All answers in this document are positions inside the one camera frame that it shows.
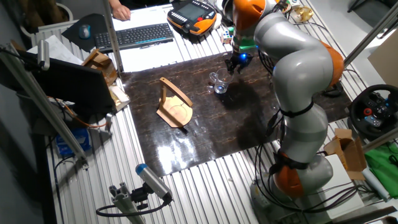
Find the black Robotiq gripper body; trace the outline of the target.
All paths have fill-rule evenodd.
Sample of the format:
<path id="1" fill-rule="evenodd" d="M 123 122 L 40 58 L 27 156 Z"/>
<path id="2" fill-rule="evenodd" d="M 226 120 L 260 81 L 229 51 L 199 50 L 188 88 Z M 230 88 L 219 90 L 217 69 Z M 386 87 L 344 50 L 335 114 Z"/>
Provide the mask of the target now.
<path id="1" fill-rule="evenodd" d="M 233 52 L 229 61 L 233 66 L 248 66 L 251 63 L 252 54 Z"/>

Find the person's bare hand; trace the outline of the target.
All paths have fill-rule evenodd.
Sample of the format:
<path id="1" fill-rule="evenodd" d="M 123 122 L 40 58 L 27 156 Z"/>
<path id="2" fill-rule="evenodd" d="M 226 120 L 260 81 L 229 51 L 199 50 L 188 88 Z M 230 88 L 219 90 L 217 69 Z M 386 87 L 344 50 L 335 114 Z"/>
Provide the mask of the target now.
<path id="1" fill-rule="evenodd" d="M 131 18 L 131 12 L 126 6 L 116 4 L 113 6 L 113 17 L 120 21 L 128 21 Z"/>

